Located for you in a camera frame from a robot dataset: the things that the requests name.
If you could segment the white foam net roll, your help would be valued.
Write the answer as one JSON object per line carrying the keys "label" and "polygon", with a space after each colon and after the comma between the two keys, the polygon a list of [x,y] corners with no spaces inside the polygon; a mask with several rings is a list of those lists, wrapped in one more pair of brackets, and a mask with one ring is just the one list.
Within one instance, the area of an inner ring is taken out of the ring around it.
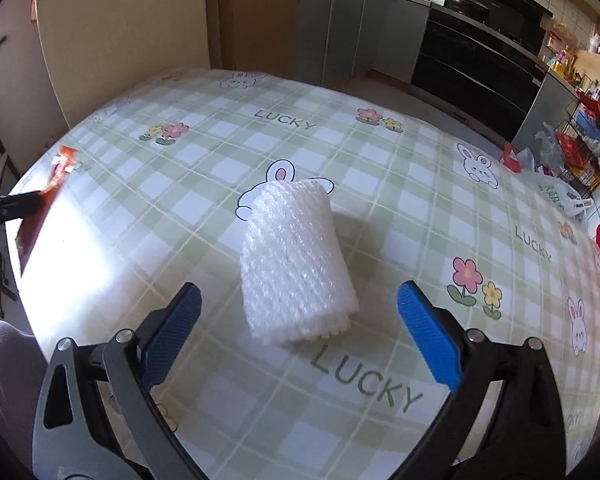
{"label": "white foam net roll", "polygon": [[251,206],[239,263],[242,307],[261,344],[337,336],[360,308],[329,195],[315,179],[264,186]]}

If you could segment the grey lower cabinets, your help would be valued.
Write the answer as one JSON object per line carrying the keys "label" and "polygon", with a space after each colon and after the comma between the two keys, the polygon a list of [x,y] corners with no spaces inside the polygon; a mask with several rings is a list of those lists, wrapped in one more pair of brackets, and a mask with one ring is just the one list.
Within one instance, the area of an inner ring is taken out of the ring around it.
{"label": "grey lower cabinets", "polygon": [[294,79],[332,87],[372,70],[409,84],[431,4],[300,0]]}

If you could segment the orange sachet packet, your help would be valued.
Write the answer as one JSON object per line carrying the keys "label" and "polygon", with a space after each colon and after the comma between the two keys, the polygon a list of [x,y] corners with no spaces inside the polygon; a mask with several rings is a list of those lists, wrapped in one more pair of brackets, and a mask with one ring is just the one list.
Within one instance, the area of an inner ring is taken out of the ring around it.
{"label": "orange sachet packet", "polygon": [[24,272],[31,257],[32,250],[42,230],[44,221],[50,212],[50,207],[65,185],[68,177],[76,168],[78,163],[78,151],[63,145],[52,161],[52,169],[48,178],[46,188],[36,192],[38,196],[38,208],[35,212],[26,214],[22,219],[16,236],[16,246],[20,263],[20,273]]}

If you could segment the cream refrigerator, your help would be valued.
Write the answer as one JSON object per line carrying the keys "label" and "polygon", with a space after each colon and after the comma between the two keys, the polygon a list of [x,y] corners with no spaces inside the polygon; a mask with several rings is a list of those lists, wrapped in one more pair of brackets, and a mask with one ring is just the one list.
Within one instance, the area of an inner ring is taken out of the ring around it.
{"label": "cream refrigerator", "polygon": [[36,0],[36,18],[70,127],[162,70],[210,65],[206,0]]}

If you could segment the black oven range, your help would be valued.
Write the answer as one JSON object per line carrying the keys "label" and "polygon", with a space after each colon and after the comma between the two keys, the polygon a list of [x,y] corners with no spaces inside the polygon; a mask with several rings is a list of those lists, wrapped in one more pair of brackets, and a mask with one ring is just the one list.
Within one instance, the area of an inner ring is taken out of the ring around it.
{"label": "black oven range", "polygon": [[543,23],[534,0],[444,0],[430,6],[411,85],[514,140],[547,72]]}

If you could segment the white green shopping bag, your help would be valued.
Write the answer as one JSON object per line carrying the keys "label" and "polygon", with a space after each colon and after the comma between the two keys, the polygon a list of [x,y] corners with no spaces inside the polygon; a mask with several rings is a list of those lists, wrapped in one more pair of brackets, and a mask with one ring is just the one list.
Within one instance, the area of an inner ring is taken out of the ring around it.
{"label": "white green shopping bag", "polygon": [[590,198],[583,198],[567,182],[542,172],[521,171],[519,174],[524,182],[529,183],[540,193],[544,194],[569,218],[584,217],[594,206]]}

